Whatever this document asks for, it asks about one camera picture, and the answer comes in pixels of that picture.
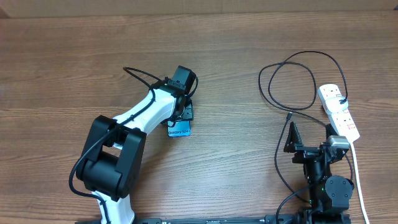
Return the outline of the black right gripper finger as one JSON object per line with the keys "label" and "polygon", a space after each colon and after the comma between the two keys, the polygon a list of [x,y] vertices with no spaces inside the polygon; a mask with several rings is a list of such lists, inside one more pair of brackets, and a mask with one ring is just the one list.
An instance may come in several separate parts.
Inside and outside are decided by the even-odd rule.
{"label": "black right gripper finger", "polygon": [[302,138],[300,137],[297,125],[295,124],[295,122],[292,121],[289,126],[289,133],[284,146],[284,152],[294,153],[299,150],[302,150],[302,148],[303,148]]}
{"label": "black right gripper finger", "polygon": [[338,133],[335,131],[334,127],[332,124],[327,124],[325,126],[325,131],[326,131],[326,139],[328,139],[330,136],[337,136]]}

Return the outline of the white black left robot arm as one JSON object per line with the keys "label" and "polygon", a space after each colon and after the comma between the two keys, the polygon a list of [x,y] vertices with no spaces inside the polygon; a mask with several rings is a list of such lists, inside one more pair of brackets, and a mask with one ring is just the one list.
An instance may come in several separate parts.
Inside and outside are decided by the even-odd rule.
{"label": "white black left robot arm", "polygon": [[136,223],[130,193],[137,185],[147,136],[166,124],[174,136],[190,135],[197,75],[178,66],[172,78],[156,79],[147,96],[127,112],[92,122],[68,184],[79,196],[96,199],[97,223]]}

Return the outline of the blue Galaxy smartphone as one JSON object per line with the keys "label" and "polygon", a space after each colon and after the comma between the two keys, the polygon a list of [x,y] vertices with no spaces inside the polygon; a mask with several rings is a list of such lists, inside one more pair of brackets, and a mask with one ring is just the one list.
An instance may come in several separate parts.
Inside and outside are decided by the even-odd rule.
{"label": "blue Galaxy smartphone", "polygon": [[190,121],[168,121],[167,134],[171,138],[185,137],[191,135]]}

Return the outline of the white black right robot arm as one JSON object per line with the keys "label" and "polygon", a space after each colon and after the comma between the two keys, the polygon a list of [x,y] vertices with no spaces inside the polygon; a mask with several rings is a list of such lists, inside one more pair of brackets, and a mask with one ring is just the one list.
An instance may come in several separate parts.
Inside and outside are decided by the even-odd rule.
{"label": "white black right robot arm", "polygon": [[291,216],[290,223],[350,223],[349,209],[354,183],[340,175],[331,173],[330,165],[342,160],[350,149],[346,137],[330,131],[325,142],[318,147],[306,147],[297,126],[290,123],[284,152],[292,153],[294,164],[303,165],[308,186],[296,191],[290,198],[308,191],[309,204]]}

